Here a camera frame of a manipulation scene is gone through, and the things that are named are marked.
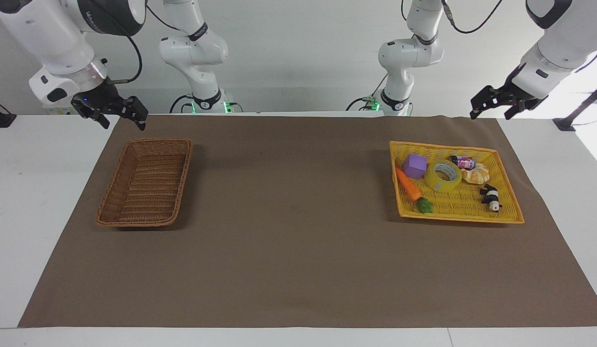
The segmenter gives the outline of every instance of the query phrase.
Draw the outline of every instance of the toy carrot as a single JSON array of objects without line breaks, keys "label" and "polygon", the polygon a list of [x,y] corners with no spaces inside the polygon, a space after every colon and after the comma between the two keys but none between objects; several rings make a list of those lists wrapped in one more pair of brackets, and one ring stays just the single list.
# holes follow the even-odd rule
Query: toy carrot
[{"label": "toy carrot", "polygon": [[434,209],[431,201],[422,197],[422,193],[416,184],[413,184],[408,176],[406,176],[406,174],[398,167],[395,167],[395,172],[397,173],[397,180],[402,187],[404,187],[404,190],[406,191],[406,194],[409,196],[410,200],[416,202],[418,211],[420,213],[432,213]]}]

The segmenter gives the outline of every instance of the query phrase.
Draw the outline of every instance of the tape roll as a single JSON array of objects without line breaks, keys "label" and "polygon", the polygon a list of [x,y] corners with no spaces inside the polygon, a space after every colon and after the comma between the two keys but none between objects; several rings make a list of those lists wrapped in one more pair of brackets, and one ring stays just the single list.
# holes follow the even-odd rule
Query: tape roll
[{"label": "tape roll", "polygon": [[[442,172],[448,177],[448,180],[441,179],[437,172]],[[461,170],[457,165],[448,160],[434,160],[425,173],[425,182],[427,185],[440,193],[449,193],[461,182]]]}]

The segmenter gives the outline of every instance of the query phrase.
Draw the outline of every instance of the can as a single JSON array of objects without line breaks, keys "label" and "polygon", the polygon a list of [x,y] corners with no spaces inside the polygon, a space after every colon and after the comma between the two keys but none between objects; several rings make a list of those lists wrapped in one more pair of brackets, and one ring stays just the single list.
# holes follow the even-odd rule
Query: can
[{"label": "can", "polygon": [[476,161],[470,157],[450,156],[449,159],[460,169],[472,170],[476,167]]}]

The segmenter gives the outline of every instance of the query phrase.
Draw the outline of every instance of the purple foam block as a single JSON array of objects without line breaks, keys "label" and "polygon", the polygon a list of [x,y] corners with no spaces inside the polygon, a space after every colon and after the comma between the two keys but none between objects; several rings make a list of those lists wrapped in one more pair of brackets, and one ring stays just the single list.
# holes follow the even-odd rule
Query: purple foam block
[{"label": "purple foam block", "polygon": [[406,176],[418,180],[427,171],[427,158],[418,154],[410,154],[404,161],[402,169]]}]

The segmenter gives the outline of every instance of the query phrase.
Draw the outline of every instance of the yellow basket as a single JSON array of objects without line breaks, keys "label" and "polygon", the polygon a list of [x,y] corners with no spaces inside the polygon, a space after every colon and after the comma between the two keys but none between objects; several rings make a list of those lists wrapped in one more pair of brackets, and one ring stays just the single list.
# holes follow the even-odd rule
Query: yellow basket
[{"label": "yellow basket", "polygon": [[[488,148],[450,147],[399,141],[391,141],[389,147],[391,150],[393,184],[395,185],[395,196],[397,197],[397,210],[400,216],[462,222],[524,223],[524,217],[521,214],[511,183],[504,171],[498,151]],[[454,191],[440,193],[428,187],[424,179],[414,180],[411,178],[412,182],[421,190],[422,195],[434,205],[433,213],[422,214],[418,212],[416,203],[409,199],[404,187],[398,184],[397,175],[395,174],[395,165],[401,168],[405,158],[411,153],[424,156],[428,162],[446,159],[448,156],[461,156],[472,157],[477,162],[484,164],[489,168],[490,180],[488,184],[498,190],[502,208],[498,213],[491,212],[488,205],[481,204],[482,196],[479,190],[482,186],[471,185],[464,180]]]}]

